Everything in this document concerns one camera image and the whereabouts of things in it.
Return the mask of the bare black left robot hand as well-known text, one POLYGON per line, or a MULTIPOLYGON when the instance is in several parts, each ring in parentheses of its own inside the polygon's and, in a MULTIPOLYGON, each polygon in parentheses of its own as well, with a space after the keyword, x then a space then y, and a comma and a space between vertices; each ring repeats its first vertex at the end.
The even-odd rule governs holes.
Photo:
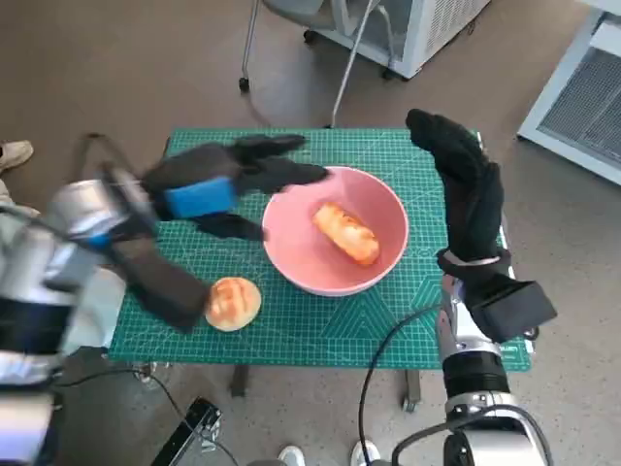
POLYGON ((328 178, 326 168, 286 157, 305 143, 301 135, 255 134, 230 145, 204 144, 160 161, 141 176, 141 185, 163 221, 189 220, 217 238, 261 242, 263 228, 233 209, 254 191, 271 195, 328 178))

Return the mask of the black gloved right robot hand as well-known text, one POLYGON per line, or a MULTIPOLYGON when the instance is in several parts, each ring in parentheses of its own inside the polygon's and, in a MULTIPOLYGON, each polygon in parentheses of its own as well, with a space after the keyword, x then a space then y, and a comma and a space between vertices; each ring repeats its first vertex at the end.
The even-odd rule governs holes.
POLYGON ((448 250, 463 262, 499 255, 504 188, 473 131, 441 115, 408 112, 412 143, 432 154, 444 193, 448 250))

